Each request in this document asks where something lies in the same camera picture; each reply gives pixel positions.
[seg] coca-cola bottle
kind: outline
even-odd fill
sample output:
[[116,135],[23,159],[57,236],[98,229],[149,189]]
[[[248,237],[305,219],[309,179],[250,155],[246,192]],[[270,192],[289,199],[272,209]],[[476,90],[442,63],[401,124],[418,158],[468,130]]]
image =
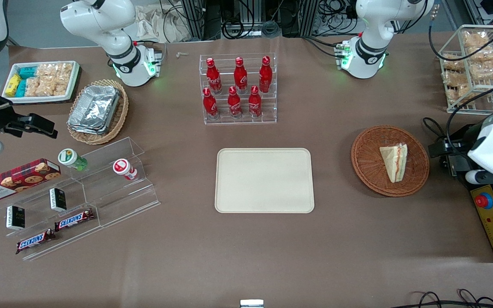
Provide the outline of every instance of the coca-cola bottle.
[[243,58],[235,58],[235,72],[233,72],[233,78],[235,78],[235,86],[237,87],[237,93],[245,94],[248,89],[247,83],[247,70],[243,66]]
[[218,107],[216,106],[216,99],[211,94],[211,90],[209,88],[203,89],[203,106],[207,111],[207,117],[209,120],[213,121],[220,117],[220,113],[218,113]]
[[250,88],[248,111],[253,118],[258,118],[262,115],[262,98],[260,97],[260,94],[258,94],[258,86],[252,86],[252,88]]
[[237,95],[237,88],[235,88],[235,86],[229,87],[227,104],[229,104],[229,113],[231,114],[231,117],[239,119],[243,116],[243,111],[241,110],[241,98]]
[[214,65],[214,59],[207,59],[207,80],[209,81],[209,87],[211,91],[217,95],[222,93],[222,80],[220,79],[220,72]]
[[270,57],[264,56],[262,58],[262,67],[260,68],[260,92],[268,93],[270,91],[272,77],[273,71],[270,67]]

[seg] brown wicker basket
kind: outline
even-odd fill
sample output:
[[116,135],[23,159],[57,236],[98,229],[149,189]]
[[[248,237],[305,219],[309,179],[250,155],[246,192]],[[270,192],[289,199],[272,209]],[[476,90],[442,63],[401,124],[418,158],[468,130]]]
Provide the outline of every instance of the brown wicker basket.
[[[127,93],[125,93],[125,89],[123,89],[123,86],[121,86],[116,81],[98,80],[91,83],[90,86],[113,86],[114,88],[120,91],[121,95],[119,96],[119,101],[117,103],[118,105],[117,108],[115,109],[115,113],[113,114],[113,119],[110,124],[110,129],[104,135],[80,133],[78,131],[74,131],[73,129],[71,129],[70,126],[68,126],[68,131],[70,131],[72,137],[79,142],[84,142],[86,144],[92,144],[92,145],[104,144],[115,138],[115,136],[117,136],[117,134],[123,127],[123,124],[125,124],[127,111],[129,111],[129,99],[127,98]],[[74,100],[74,104],[72,105],[72,108],[70,110],[70,115],[74,111],[77,105],[77,101],[79,100],[79,97],[81,96],[81,94],[84,92],[85,89],[86,87],[83,88],[81,92],[76,96],[76,99]]]
[[[380,154],[381,146],[404,142],[408,146],[403,180],[391,183]],[[356,174],[370,189],[389,197],[404,197],[418,191],[429,177],[429,158],[423,146],[409,132],[390,125],[378,125],[360,133],[351,148]]]

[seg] wrapped sandwich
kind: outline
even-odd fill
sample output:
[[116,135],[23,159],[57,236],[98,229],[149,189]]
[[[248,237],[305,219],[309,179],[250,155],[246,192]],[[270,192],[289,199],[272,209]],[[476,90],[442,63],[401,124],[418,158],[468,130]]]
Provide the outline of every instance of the wrapped sandwich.
[[387,176],[389,176],[391,183],[402,181],[407,166],[407,145],[400,143],[396,146],[381,147],[380,154],[382,155],[385,168],[387,169]]

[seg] walkers cookie box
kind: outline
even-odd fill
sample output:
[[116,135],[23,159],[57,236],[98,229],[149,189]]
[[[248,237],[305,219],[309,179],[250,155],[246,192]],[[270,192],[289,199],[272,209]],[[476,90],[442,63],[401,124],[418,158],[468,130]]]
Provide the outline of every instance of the walkers cookie box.
[[45,158],[0,173],[0,200],[60,177],[60,167]]

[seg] foil container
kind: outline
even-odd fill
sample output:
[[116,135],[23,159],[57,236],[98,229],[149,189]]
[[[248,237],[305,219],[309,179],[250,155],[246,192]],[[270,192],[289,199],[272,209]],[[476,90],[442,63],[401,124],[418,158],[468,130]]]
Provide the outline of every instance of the foil container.
[[113,86],[88,86],[81,94],[67,124],[74,131],[102,135],[107,133],[119,101]]

